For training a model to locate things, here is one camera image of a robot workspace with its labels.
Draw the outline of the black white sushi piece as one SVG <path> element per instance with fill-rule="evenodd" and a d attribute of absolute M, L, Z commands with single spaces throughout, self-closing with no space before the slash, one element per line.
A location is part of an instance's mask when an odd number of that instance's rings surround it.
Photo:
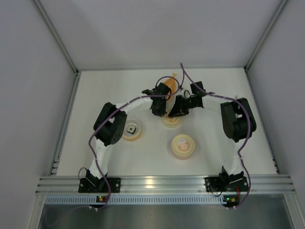
<path fill-rule="evenodd" d="M 137 128 L 135 125 L 128 125 L 128 127 L 126 128 L 126 132 L 131 135 L 135 134 L 136 130 Z"/>

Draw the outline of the cream bowl orange base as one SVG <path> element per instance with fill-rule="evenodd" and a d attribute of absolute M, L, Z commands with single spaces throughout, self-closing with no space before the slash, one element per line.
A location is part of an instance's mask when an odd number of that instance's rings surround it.
<path fill-rule="evenodd" d="M 131 135 L 131 134 L 128 134 L 126 132 L 126 128 L 128 127 L 128 125 L 135 125 L 136 126 L 137 130 L 136 130 L 135 134 Z M 141 127 L 141 124 L 138 120 L 136 120 L 136 119 L 127 119 L 126 120 L 125 127 L 124 127 L 124 130 L 123 130 L 123 135 L 122 135 L 122 137 L 125 140 L 135 141 L 141 136 L 141 133 L 142 133 L 142 127 Z"/>

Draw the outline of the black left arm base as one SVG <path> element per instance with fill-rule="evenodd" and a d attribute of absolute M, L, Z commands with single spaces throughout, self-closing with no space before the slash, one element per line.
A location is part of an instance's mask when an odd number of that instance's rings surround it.
<path fill-rule="evenodd" d="M 119 177 L 107 179 L 109 186 L 106 184 L 106 181 L 101 178 L 81 178 L 79 184 L 79 193 L 119 193 L 121 188 L 121 179 Z"/>

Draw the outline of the cream lid pink smiley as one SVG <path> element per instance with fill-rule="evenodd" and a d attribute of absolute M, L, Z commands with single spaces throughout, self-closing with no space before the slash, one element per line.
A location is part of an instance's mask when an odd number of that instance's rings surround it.
<path fill-rule="evenodd" d="M 195 149 L 195 142 L 192 137 L 186 134 L 180 134 L 173 138 L 171 143 L 172 149 L 179 149 L 181 151 L 188 151 Z"/>

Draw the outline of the cream lid orange smiley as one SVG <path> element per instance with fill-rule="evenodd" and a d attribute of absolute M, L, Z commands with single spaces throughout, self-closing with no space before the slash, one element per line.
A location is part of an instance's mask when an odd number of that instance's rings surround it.
<path fill-rule="evenodd" d="M 181 121 L 180 117 L 164 116 L 161 118 L 162 124 L 167 128 L 176 128 L 181 124 Z"/>

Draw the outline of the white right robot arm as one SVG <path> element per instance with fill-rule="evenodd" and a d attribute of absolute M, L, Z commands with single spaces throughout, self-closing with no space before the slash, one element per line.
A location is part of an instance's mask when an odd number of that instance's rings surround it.
<path fill-rule="evenodd" d="M 206 92 L 202 82 L 190 84 L 192 94 L 189 97 L 176 96 L 169 117 L 180 117 L 189 114 L 193 108 L 205 108 L 212 110 L 221 116 L 224 134 L 234 141 L 237 147 L 235 153 L 224 154 L 220 179 L 230 184 L 242 180 L 244 174 L 248 174 L 243 162 L 241 151 L 246 146 L 252 133 L 256 130 L 256 121 L 248 100 L 244 97 L 234 99 Z"/>

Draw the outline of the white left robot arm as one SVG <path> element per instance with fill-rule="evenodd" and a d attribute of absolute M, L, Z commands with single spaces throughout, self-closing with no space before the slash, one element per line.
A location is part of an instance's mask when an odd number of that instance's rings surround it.
<path fill-rule="evenodd" d="M 112 191 L 108 174 L 108 162 L 112 146 L 123 137 L 128 114 L 150 110 L 153 115 L 162 117 L 166 114 L 166 102 L 178 93 L 165 83 L 158 83 L 153 89 L 146 89 L 137 97 L 121 104 L 105 103 L 94 125 L 94 133 L 89 138 L 89 148 L 93 153 L 90 168 L 80 179 L 80 188 L 85 192 Z"/>

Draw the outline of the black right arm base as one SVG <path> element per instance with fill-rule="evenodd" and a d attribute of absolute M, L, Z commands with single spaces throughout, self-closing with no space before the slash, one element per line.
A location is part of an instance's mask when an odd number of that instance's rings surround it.
<path fill-rule="evenodd" d="M 226 179 L 224 177 L 206 177 L 204 178 L 206 190 L 214 194 L 220 192 L 236 192 L 237 188 L 241 192 L 249 190 L 248 181 L 246 177 L 239 177 L 233 179 Z"/>

